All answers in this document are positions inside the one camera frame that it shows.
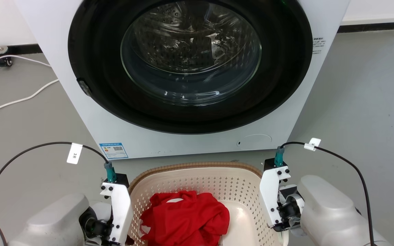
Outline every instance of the teal connector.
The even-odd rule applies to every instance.
[[[113,183],[116,181],[116,173],[115,173],[115,169],[112,166],[112,162],[106,162],[104,164],[104,168],[106,168],[106,172],[107,172],[107,181],[109,183]]]
[[[283,155],[284,155],[284,148],[281,148],[280,146],[278,147],[278,149],[276,150],[276,156],[275,156],[275,165],[277,167],[281,167],[283,166]]]

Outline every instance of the silver robot arm casing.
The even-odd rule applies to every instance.
[[[305,200],[300,226],[317,246],[370,245],[368,222],[352,200],[324,179],[306,175],[297,191]],[[391,246],[373,231],[377,246]]]
[[[81,194],[70,194],[31,217],[25,229],[9,246],[83,246],[84,235],[78,218],[89,207]]]

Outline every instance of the red cloth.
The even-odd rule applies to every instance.
[[[167,203],[174,198],[183,201]],[[217,246],[227,233],[229,210],[210,193],[156,193],[141,215],[150,232],[141,237],[149,246]]]

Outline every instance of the washing machine door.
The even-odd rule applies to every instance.
[[[125,121],[206,134],[285,102],[312,55],[296,0],[85,0],[68,41],[81,89]]]

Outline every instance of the black baseboard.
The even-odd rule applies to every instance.
[[[337,33],[360,32],[360,31],[383,31],[383,30],[394,30],[394,22],[340,26],[340,28],[338,28]],[[8,51],[4,54],[0,54],[0,56],[26,55],[26,54],[36,54],[36,53],[42,53],[42,50],[38,44],[13,45],[13,46],[9,46]]]
[[[340,26],[337,33],[394,30],[394,22]]]
[[[42,53],[41,48],[38,44],[28,44],[28,45],[11,45],[7,46],[8,50],[4,54],[0,54],[0,56],[5,55],[27,55],[27,54],[36,54]]]

